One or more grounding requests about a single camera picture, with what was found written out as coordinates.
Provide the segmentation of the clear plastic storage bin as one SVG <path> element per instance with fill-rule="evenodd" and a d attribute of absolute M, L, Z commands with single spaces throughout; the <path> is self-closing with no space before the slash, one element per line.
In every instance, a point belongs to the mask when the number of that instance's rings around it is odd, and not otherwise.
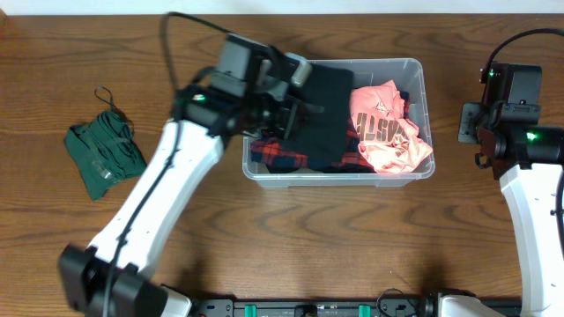
<path fill-rule="evenodd" d="M 408 118 L 419 128 L 419 137 L 432 145 L 423 67 L 413 58 L 316 60 L 316 64 L 350 70 L 353 86 L 381 85 L 390 80 L 408 92 Z M 429 178 L 435 170 L 434 155 L 429 155 L 412 173 L 318 173 L 300 169 L 294 173 L 270 173 L 267 167 L 251 160 L 250 137 L 243 138 L 242 171 L 263 188 L 311 186 L 374 186 L 399 188 L 412 181 Z"/>

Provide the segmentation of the black garment with tape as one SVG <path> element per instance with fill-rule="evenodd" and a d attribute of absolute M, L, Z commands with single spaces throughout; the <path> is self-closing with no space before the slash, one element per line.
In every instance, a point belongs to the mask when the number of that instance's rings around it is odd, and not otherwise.
<path fill-rule="evenodd" d="M 351 70 L 315 64 L 298 89 L 303 103 L 282 147 L 315 160 L 339 161 L 345 154 L 353 80 Z"/>

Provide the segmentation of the green garment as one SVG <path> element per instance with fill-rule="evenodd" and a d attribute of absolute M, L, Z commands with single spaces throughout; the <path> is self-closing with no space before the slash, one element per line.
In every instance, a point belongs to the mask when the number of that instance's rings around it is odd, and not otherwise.
<path fill-rule="evenodd" d="M 108 109 L 88 123 L 69 127 L 63 142 L 76 164 L 86 191 L 93 201 L 101 199 L 108 189 L 121 181 L 138 177 L 146 162 L 134 143 L 132 122 L 115 106 L 114 96 L 105 86 L 94 90 Z"/>

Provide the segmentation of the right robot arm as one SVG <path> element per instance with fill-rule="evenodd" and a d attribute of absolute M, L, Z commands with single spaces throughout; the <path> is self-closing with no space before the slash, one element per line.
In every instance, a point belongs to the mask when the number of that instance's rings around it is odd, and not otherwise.
<path fill-rule="evenodd" d="M 458 141 L 500 183 L 514 227 L 522 316 L 563 314 L 563 130 L 539 125 L 542 69 L 493 63 L 482 100 L 464 104 Z"/>

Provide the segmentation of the pink garment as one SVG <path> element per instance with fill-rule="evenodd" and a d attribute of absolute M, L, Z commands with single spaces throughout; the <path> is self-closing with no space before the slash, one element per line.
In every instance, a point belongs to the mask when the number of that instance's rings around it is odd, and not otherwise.
<path fill-rule="evenodd" d="M 355 89 L 350 114 L 360 155 L 376 173 L 411 173 L 432 153 L 408 115 L 409 94 L 394 81 Z"/>

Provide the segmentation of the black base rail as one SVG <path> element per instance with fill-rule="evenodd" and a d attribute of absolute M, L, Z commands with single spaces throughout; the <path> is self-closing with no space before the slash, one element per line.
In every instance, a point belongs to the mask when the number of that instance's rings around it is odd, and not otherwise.
<path fill-rule="evenodd" d="M 472 292 L 444 288 L 417 297 L 390 288 L 375 299 L 194 299 L 192 317 L 439 317 L 534 316 L 527 303 L 482 300 Z"/>

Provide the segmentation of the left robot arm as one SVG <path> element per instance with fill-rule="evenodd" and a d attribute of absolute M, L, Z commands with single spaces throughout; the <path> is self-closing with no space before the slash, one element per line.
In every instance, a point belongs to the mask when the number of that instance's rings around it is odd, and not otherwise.
<path fill-rule="evenodd" d="M 300 55 L 229 33 L 219 62 L 175 89 L 158 148 L 121 209 L 88 247 L 63 250 L 68 305 L 86 316 L 189 315 L 188 296 L 152 282 L 171 231 L 232 136 L 301 138 L 324 112 L 312 96 L 322 78 Z"/>

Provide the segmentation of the red plaid flannel shirt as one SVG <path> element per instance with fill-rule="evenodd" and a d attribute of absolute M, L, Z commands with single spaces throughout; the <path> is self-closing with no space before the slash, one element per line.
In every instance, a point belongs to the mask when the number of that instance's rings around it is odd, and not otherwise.
<path fill-rule="evenodd" d="M 263 137 L 251 143 L 251 160 L 264 164 L 270 173 L 293 173 L 310 169 L 319 173 L 375 173 L 375 170 L 360 155 L 359 139 L 352 117 L 346 133 L 346 148 L 343 157 L 336 162 L 311 159 L 303 154 L 285 150 L 274 138 Z"/>

